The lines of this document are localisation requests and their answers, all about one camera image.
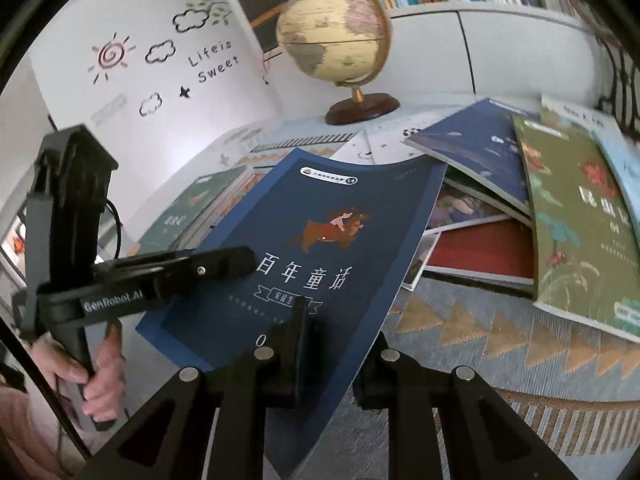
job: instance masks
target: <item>sun drawing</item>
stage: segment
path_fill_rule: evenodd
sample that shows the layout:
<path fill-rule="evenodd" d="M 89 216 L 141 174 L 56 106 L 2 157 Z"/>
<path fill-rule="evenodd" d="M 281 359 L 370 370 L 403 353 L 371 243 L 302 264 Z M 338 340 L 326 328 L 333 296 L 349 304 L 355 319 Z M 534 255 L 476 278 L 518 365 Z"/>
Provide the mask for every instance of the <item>sun drawing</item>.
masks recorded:
<path fill-rule="evenodd" d="M 100 75 L 102 74 L 104 74 L 104 78 L 107 81 L 109 80 L 109 69 L 118 65 L 123 68 L 129 66 L 124 61 L 124 56 L 127 52 L 135 49 L 136 46 L 127 47 L 127 41 L 129 41 L 130 36 L 127 36 L 123 41 L 119 41 L 117 39 L 117 35 L 118 33 L 114 32 L 111 41 L 105 43 L 102 48 L 98 46 L 92 47 L 92 50 L 98 55 L 98 64 L 91 65 L 87 72 L 93 72 L 97 69 L 97 73 L 94 77 L 94 85 L 98 79 L 100 79 Z"/>

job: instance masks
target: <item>wooden globe base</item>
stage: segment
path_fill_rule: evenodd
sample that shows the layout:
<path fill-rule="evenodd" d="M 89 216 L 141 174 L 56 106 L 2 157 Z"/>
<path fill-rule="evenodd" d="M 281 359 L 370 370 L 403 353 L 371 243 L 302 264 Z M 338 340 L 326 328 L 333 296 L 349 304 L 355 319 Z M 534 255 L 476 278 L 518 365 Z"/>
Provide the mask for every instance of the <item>wooden globe base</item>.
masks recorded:
<path fill-rule="evenodd" d="M 389 94 L 366 94 L 362 97 L 361 102 L 352 98 L 336 103 L 329 108 L 324 122 L 331 126 L 339 126 L 369 121 L 393 112 L 400 106 L 398 99 Z"/>

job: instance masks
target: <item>triangle pattern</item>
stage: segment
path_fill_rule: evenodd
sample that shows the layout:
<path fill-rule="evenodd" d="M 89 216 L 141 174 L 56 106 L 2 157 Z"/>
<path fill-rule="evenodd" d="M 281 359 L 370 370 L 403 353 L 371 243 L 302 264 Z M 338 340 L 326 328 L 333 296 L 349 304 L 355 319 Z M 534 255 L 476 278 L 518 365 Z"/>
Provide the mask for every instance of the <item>triangle pattern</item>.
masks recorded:
<path fill-rule="evenodd" d="M 438 314 L 417 294 L 412 294 L 409 303 L 402 311 L 400 321 L 396 325 L 396 332 L 403 334 L 407 332 L 417 332 L 427 330 L 435 326 L 440 326 L 443 321 Z"/>
<path fill-rule="evenodd" d="M 455 303 L 451 310 L 451 316 L 444 322 L 444 328 L 440 333 L 438 345 L 451 346 L 473 341 L 488 335 L 488 330 L 480 325 L 475 317 L 459 304 Z"/>
<path fill-rule="evenodd" d="M 626 352 L 622 356 L 622 378 L 626 379 L 640 365 L 640 345 L 626 343 Z"/>
<path fill-rule="evenodd" d="M 598 361 L 596 362 L 596 375 L 600 377 L 622 359 L 622 350 L 620 349 L 619 339 L 611 334 L 600 334 L 600 351 L 598 352 Z"/>
<path fill-rule="evenodd" d="M 533 325 L 525 365 L 527 368 L 531 368 L 545 361 L 549 361 L 565 351 L 566 348 L 560 340 L 553 335 L 551 330 L 537 322 Z"/>
<path fill-rule="evenodd" d="M 527 344 L 527 338 L 516 330 L 510 321 L 496 314 L 491 324 L 491 333 L 482 352 L 483 359 L 491 359 L 511 352 Z"/>
<path fill-rule="evenodd" d="M 589 344 L 587 339 L 578 333 L 575 326 L 571 328 L 569 353 L 564 364 L 564 373 L 570 374 L 584 366 L 598 355 L 598 349 Z"/>

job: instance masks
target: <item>metal screw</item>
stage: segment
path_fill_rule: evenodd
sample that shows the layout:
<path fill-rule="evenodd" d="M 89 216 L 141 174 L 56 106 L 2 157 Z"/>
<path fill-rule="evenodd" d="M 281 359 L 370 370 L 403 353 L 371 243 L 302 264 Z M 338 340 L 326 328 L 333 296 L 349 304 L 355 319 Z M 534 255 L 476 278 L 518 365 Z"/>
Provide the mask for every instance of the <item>metal screw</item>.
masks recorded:
<path fill-rule="evenodd" d="M 196 368 L 193 367 L 187 367 L 187 368 L 183 368 L 182 370 L 180 370 L 180 380 L 184 381 L 185 383 L 190 383 L 191 381 L 193 381 L 194 379 L 198 378 L 198 370 Z"/>
<path fill-rule="evenodd" d="M 270 346 L 261 346 L 254 351 L 255 358 L 259 361 L 267 361 L 273 357 L 274 351 Z"/>
<path fill-rule="evenodd" d="M 456 368 L 456 375 L 463 381 L 470 381 L 476 376 L 476 373 L 468 366 L 459 366 Z"/>
<path fill-rule="evenodd" d="M 380 352 L 380 357 L 382 357 L 389 363 L 394 363 L 400 358 L 400 352 L 398 350 L 394 350 L 393 348 L 387 348 L 386 350 Z"/>

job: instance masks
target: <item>cabinet door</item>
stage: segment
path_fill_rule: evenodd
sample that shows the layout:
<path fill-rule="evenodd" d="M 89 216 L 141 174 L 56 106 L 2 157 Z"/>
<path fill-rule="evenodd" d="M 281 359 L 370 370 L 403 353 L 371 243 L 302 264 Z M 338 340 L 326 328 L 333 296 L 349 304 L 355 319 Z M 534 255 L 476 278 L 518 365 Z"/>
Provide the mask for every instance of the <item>cabinet door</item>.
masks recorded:
<path fill-rule="evenodd" d="M 401 103 L 417 94 L 472 94 L 471 74 L 455 12 L 392 19 L 391 51 L 380 75 L 363 90 L 387 92 Z M 350 97 L 349 89 L 304 75 L 287 54 L 270 60 L 267 76 L 289 117 L 326 113 Z"/>
<path fill-rule="evenodd" d="M 577 27 L 506 12 L 460 12 L 476 93 L 594 105 L 606 66 Z"/>

